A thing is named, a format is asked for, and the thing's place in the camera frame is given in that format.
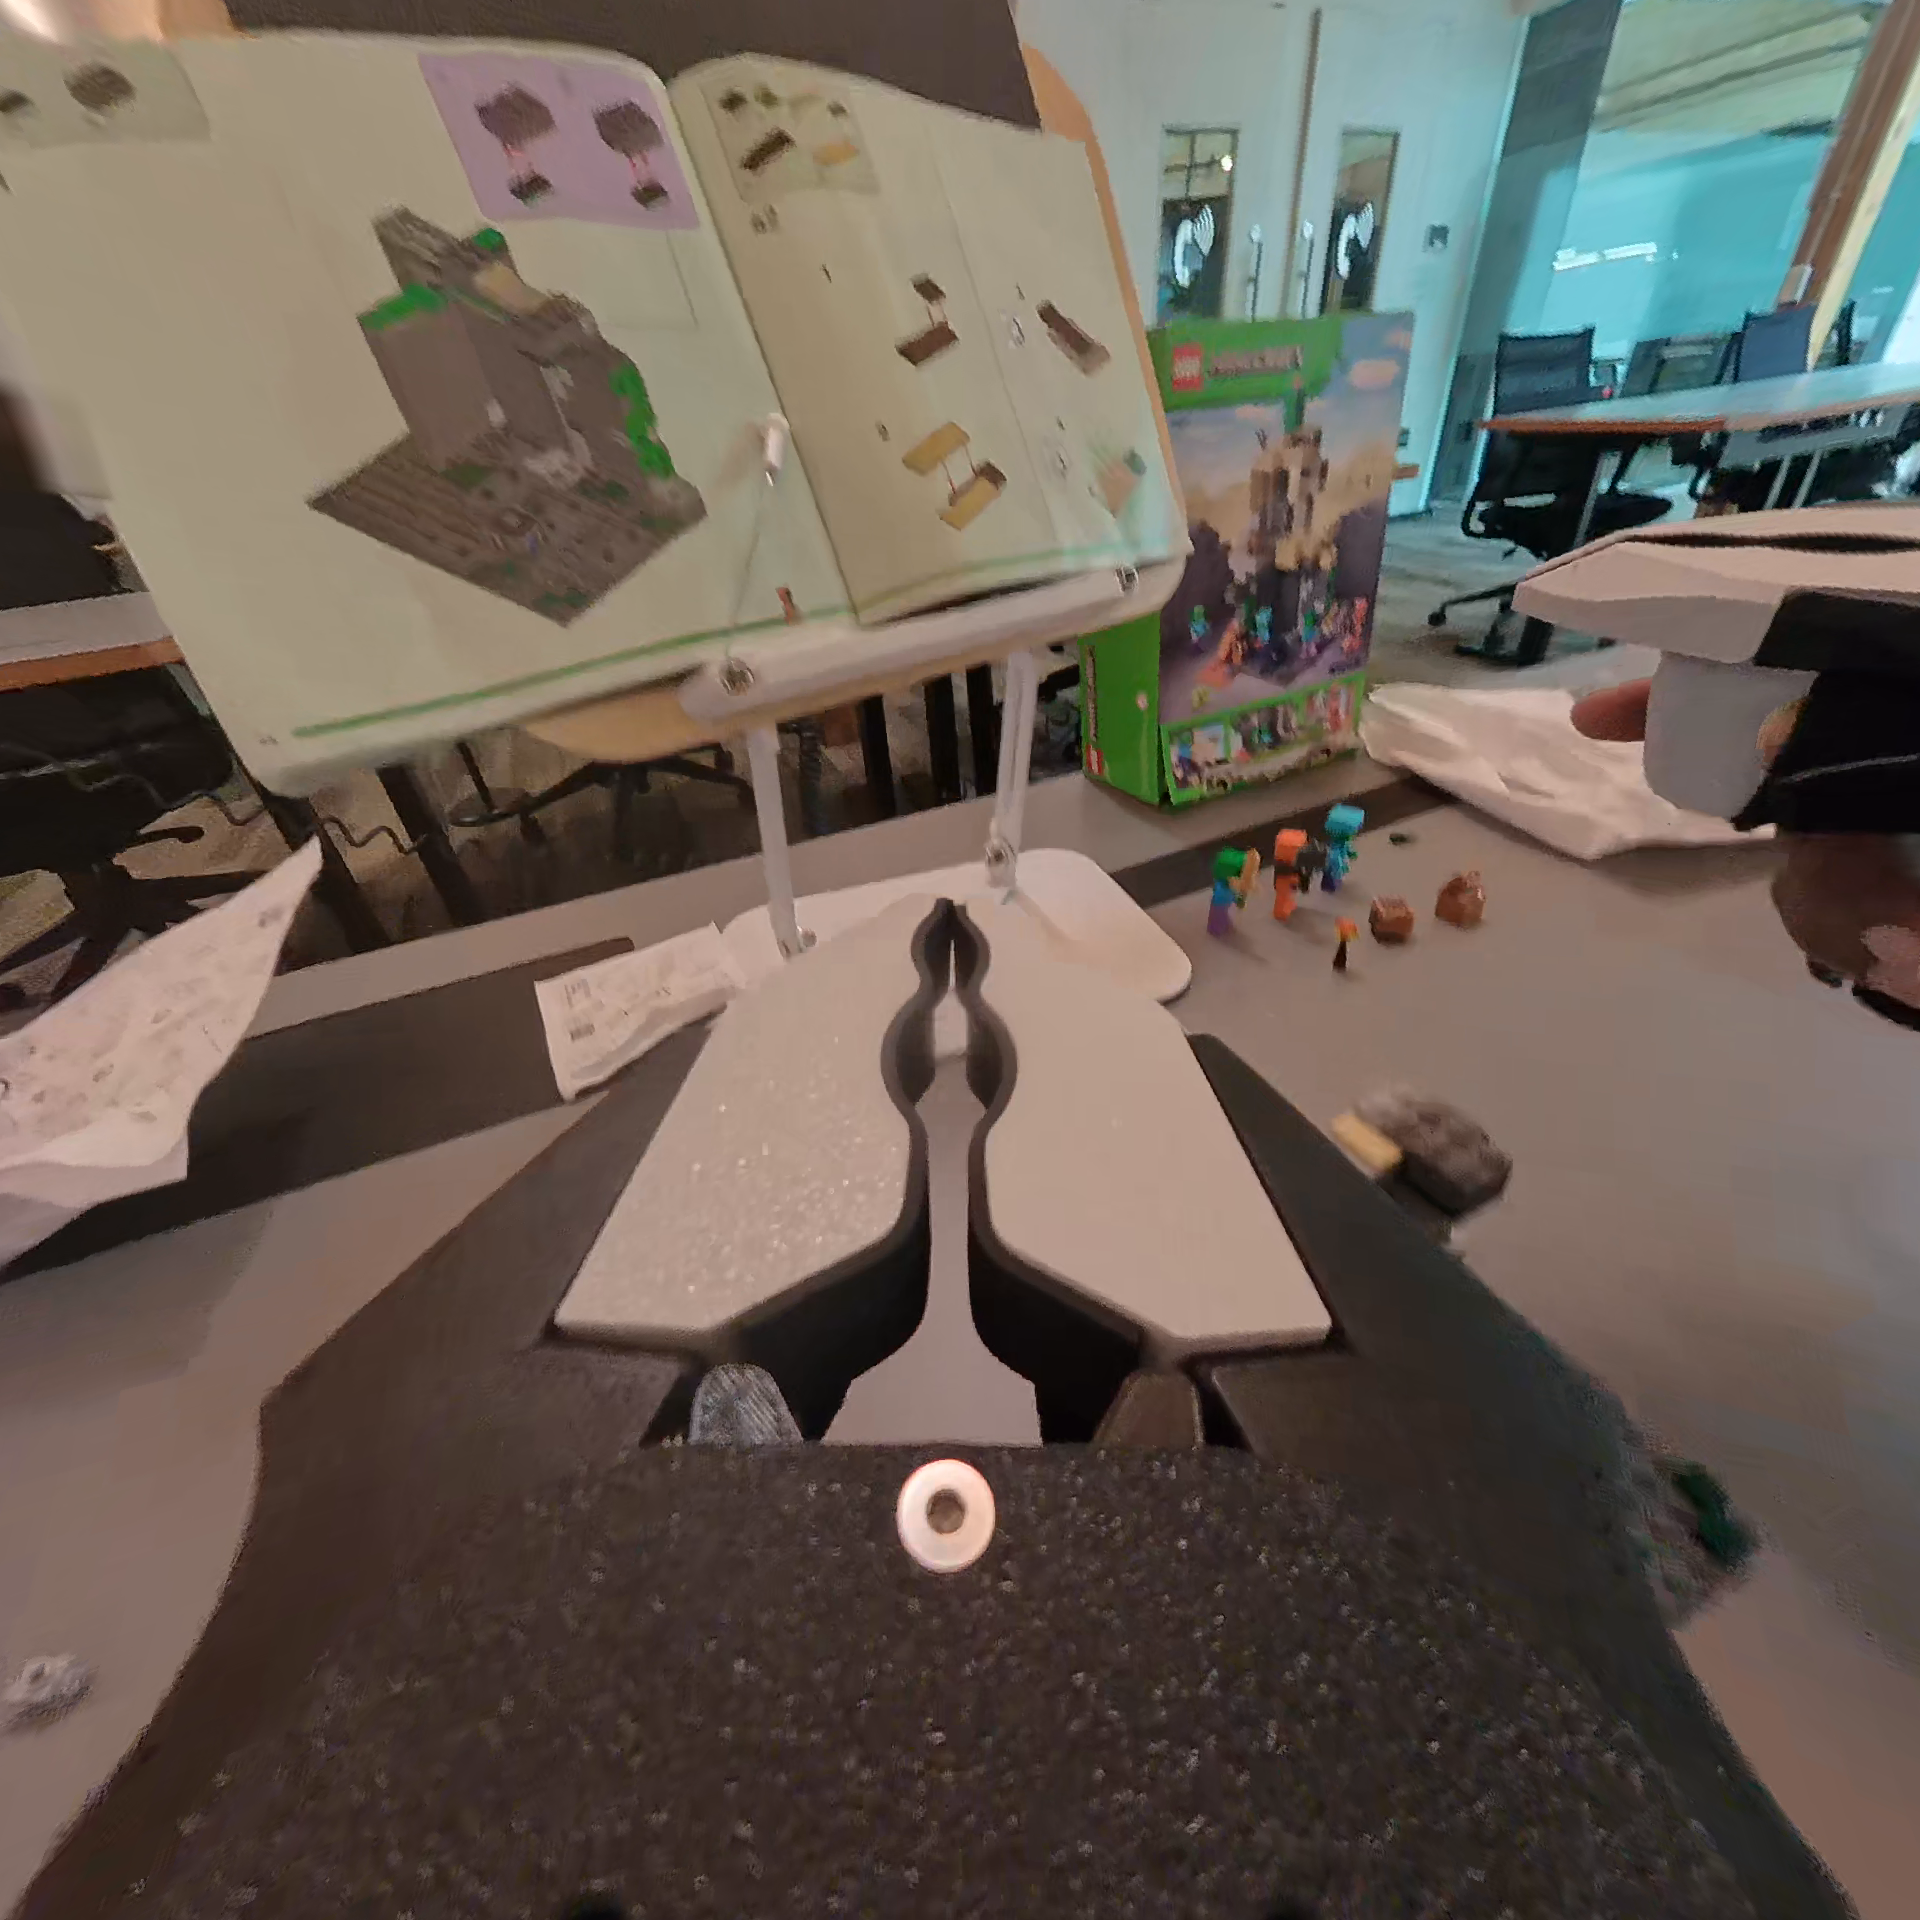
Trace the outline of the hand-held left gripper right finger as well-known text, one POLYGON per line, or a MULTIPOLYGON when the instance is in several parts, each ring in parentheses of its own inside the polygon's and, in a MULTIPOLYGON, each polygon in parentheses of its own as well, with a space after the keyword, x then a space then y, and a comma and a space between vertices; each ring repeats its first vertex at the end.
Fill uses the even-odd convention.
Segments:
POLYGON ((1332 1313, 1180 1018, 1019 905, 954 913, 996 1352, 1285 1352, 1332 1313))

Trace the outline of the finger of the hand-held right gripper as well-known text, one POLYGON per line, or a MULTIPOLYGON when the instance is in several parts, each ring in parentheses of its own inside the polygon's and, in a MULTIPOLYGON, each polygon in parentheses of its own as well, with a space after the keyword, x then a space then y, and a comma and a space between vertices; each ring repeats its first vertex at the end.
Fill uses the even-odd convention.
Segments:
POLYGON ((1915 663, 1917 550, 1592 546, 1537 567, 1525 617, 1715 664, 1915 663))
POLYGON ((1633 533, 1592 541, 1592 550, 1627 543, 1763 546, 1784 552, 1913 552, 1915 504, 1816 504, 1746 513, 1656 520, 1633 533))

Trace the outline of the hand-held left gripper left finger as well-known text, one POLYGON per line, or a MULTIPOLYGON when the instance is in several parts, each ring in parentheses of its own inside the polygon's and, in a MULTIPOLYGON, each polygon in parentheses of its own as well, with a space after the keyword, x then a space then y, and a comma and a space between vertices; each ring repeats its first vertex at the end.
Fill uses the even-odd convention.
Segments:
POLYGON ((565 1337, 712 1349, 875 1254, 923 1172, 950 902, 897 901, 715 1018, 556 1309, 565 1337))

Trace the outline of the grey green toy brick model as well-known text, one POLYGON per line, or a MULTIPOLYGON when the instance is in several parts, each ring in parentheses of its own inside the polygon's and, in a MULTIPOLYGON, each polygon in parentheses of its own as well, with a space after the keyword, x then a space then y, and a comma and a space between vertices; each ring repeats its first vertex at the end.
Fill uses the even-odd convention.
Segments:
MULTIPOLYGON (((1513 1158, 1458 1106, 1403 1087, 1368 1095, 1330 1122, 1339 1149, 1433 1238, 1496 1204, 1513 1158)), ((1572 1366, 1585 1410, 1610 1449, 1600 1474, 1606 1517, 1643 1572, 1672 1630, 1691 1625, 1746 1580, 1757 1533, 1722 1478, 1673 1453, 1621 1398, 1572 1366)))

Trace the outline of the person's right hand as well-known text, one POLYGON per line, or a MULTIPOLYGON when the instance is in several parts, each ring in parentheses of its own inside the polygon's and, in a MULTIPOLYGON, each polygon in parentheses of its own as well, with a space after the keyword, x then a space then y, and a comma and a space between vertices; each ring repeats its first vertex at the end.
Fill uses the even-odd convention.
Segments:
POLYGON ((1773 825, 1771 901, 1809 972, 1917 1026, 1915 682, 1811 674, 1760 719, 1740 826, 1773 825))

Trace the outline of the long office table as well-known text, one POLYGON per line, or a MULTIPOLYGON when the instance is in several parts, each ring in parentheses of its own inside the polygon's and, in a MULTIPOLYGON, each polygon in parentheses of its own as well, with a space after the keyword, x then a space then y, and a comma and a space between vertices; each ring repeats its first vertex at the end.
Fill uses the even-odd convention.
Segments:
POLYGON ((1811 502, 1821 465, 1843 452, 1893 444, 1917 402, 1917 364, 1817 367, 1710 388, 1588 400, 1488 415, 1480 428, 1517 441, 1572 444, 1598 468, 1624 473, 1641 447, 1722 441, 1737 471, 1773 468, 1764 510, 1811 502))

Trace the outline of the plain white bag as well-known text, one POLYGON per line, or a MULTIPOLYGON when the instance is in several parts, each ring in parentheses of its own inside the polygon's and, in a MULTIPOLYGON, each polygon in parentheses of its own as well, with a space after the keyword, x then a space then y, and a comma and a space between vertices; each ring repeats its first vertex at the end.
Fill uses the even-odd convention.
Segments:
POLYGON ((1742 832, 1659 797, 1645 782, 1641 745, 1577 734, 1572 704, 1563 688, 1392 682, 1368 695, 1361 745, 1374 760, 1579 862, 1777 836, 1769 825, 1742 832))

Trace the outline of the wooden column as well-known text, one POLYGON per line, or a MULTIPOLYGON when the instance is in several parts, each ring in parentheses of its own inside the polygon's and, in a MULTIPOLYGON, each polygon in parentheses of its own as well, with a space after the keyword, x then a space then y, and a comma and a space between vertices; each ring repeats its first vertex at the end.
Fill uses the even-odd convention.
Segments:
POLYGON ((1809 358, 1833 330, 1917 113, 1917 4, 1888 2, 1865 45, 1809 199, 1780 303, 1811 311, 1809 358))

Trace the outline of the green toy set box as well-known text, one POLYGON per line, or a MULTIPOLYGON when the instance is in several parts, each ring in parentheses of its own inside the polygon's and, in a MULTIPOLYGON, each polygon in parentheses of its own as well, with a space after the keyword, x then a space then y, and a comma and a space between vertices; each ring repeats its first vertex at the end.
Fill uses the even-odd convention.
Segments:
POLYGON ((1189 552, 1160 613, 1078 646, 1091 782, 1184 809, 1357 749, 1412 334, 1408 311, 1147 334, 1189 552))

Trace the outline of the building instruction booklet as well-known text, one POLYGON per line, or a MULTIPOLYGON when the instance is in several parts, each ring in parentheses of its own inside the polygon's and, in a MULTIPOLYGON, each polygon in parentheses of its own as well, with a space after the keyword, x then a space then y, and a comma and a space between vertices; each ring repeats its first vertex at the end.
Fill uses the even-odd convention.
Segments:
POLYGON ((1078 135, 770 54, 27 10, 5 349, 284 793, 1186 559, 1078 135))

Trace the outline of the wooden-edged office table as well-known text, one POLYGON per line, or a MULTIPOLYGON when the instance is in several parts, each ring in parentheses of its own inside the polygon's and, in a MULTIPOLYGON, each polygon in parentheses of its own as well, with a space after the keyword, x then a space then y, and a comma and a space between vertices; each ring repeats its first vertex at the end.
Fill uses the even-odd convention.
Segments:
POLYGON ((147 591, 3 610, 3 689, 97 681, 184 660, 147 591))

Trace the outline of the light grey small brick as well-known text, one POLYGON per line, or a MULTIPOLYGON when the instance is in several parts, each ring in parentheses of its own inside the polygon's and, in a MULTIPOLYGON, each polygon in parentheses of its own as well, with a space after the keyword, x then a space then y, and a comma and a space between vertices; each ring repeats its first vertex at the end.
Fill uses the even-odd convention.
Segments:
POLYGON ((58 1721, 89 1694, 93 1669, 73 1653, 30 1656, 3 1686, 5 1734, 58 1721))

